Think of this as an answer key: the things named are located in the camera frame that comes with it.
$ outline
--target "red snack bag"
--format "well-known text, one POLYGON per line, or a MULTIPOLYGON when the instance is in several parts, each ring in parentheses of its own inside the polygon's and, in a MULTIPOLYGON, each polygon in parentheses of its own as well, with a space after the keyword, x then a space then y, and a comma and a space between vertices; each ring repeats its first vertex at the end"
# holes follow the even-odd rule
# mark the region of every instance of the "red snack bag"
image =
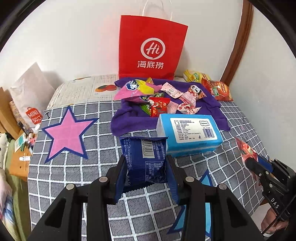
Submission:
POLYGON ((160 114, 167 112, 167 105, 170 103, 170 98, 150 97, 151 117, 158 117, 160 114))
POLYGON ((216 100, 233 101, 228 86, 223 82, 206 80, 204 78, 202 78, 201 82, 216 100))
POLYGON ((253 176, 253 179, 255 181, 257 181, 257 184, 259 184, 259 177, 256 176, 255 173, 253 173, 252 171, 250 171, 245 164, 245 161, 251 157, 254 158, 255 161, 258 161, 258 154, 257 152, 250 147, 247 143, 243 142, 241 139, 239 139, 238 137, 235 137, 235 141, 237 143, 237 146, 239 148, 239 151, 241 153, 241 157, 242 157, 242 162, 244 163, 245 168, 249 171, 249 173, 253 176))

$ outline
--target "purple towel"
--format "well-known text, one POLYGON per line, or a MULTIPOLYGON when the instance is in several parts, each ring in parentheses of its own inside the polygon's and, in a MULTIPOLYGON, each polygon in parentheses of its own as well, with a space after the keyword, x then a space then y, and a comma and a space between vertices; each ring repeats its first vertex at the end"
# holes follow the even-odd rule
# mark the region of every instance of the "purple towel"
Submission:
MULTIPOLYGON (((115 82, 115 85, 122 88, 128 81, 135 78, 125 77, 115 82)), ((204 86, 200 83, 184 83, 179 81, 171 80, 160 80, 153 79, 155 85, 163 85, 165 82, 169 82, 176 89, 186 92, 191 85, 197 85, 207 97, 199 99, 196 102, 196 107, 202 107, 196 115, 211 115, 218 128, 220 130, 230 131, 230 128, 227 123, 227 119, 220 110, 221 104, 215 100, 212 95, 206 90, 204 86)), ((177 104, 181 104, 182 101, 179 99, 174 99, 165 93, 165 97, 170 98, 172 101, 177 104)), ((155 129, 158 118, 150 117, 146 114, 141 107, 134 103, 126 100, 121 100, 121 108, 115 113, 111 121, 111 130, 115 136, 121 136, 130 131, 140 131, 146 129, 155 129)))

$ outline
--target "red candy wrapper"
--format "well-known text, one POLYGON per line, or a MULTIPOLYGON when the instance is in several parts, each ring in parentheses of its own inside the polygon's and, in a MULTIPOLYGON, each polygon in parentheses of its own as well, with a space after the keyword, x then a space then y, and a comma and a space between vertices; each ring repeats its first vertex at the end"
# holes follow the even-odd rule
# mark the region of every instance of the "red candy wrapper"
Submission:
POLYGON ((257 184, 258 185, 261 185, 259 184, 259 177, 253 173, 252 171, 250 171, 247 167, 246 167, 246 164, 245 164, 245 161, 251 157, 251 158, 254 158, 255 161, 258 162, 258 154, 256 151, 253 150, 252 147, 250 147, 247 143, 243 142, 241 139, 239 139, 238 137, 235 137, 235 141, 237 143, 237 146, 239 148, 239 151, 241 153, 241 157, 242 157, 242 162, 244 163, 244 166, 245 168, 249 171, 249 173, 252 175, 253 179, 255 181, 257 181, 257 184))
POLYGON ((167 105, 170 103, 170 98, 150 97, 151 117, 158 117, 160 114, 167 112, 167 105))

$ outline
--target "candy wrapper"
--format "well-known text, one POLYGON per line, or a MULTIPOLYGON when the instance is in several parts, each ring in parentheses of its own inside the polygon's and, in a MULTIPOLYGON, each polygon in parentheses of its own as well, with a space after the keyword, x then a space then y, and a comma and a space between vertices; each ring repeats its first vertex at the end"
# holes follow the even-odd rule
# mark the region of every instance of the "candy wrapper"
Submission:
POLYGON ((218 101, 233 101, 230 90, 226 84, 219 81, 212 81, 202 78, 202 85, 218 101))
MULTIPOLYGON (((163 97, 163 96, 164 96, 164 93, 156 93, 155 95, 153 95, 153 97, 163 97)), ((148 115, 151 115, 151 104, 149 102, 146 104, 142 104, 141 109, 148 115)))
POLYGON ((150 97, 151 117, 158 117, 160 114, 167 112, 167 105, 170 103, 170 98, 150 97))
POLYGON ((114 100, 130 97, 153 95, 160 91, 161 85, 154 85, 142 80, 131 80, 127 82, 115 95, 114 100))
POLYGON ((241 139, 239 139, 238 137, 235 137, 235 141, 237 143, 237 146, 239 148, 239 151, 241 153, 241 157, 242 157, 242 162, 244 163, 245 168, 249 171, 249 173, 252 175, 253 179, 255 181, 257 181, 257 183, 259 183, 259 177, 253 173, 252 171, 250 171, 245 164, 245 161, 251 157, 254 158, 255 161, 258 161, 258 154, 256 151, 253 150, 252 147, 250 147, 247 143, 243 142, 241 139))
POLYGON ((192 108, 195 108, 196 101, 203 97, 206 97, 205 93, 196 85, 192 85, 187 92, 180 96, 179 99, 185 103, 190 104, 192 108))
POLYGON ((178 109, 178 104, 173 102, 173 101, 170 101, 170 103, 168 103, 167 105, 167 113, 168 114, 175 114, 177 109, 178 109))
POLYGON ((165 156, 167 137, 120 137, 128 173, 123 192, 166 183, 165 156))
MULTIPOLYGON (((146 80, 146 83, 154 85, 152 78, 148 78, 146 80)), ((141 96, 126 98, 125 100, 135 102, 135 103, 148 103, 149 97, 153 97, 153 96, 154 95, 141 95, 141 96)))
POLYGON ((188 91, 183 93, 180 98, 184 103, 190 104, 191 108, 195 108, 196 98, 191 95, 188 91))
POLYGON ((166 92, 169 96, 173 97, 174 99, 179 98, 183 94, 183 92, 177 90, 174 86, 172 86, 168 82, 163 84, 161 90, 166 92))
POLYGON ((182 114, 193 115, 196 114, 200 109, 201 107, 192 108, 188 103, 182 103, 178 106, 178 111, 180 111, 182 114))

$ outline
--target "hi logo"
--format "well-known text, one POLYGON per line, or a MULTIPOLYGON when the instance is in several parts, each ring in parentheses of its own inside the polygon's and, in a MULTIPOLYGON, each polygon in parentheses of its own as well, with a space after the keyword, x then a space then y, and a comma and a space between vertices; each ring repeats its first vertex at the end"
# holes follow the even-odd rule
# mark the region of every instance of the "hi logo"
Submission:
POLYGON ((141 45, 141 53, 147 59, 159 59, 165 54, 165 44, 158 38, 146 39, 141 45))

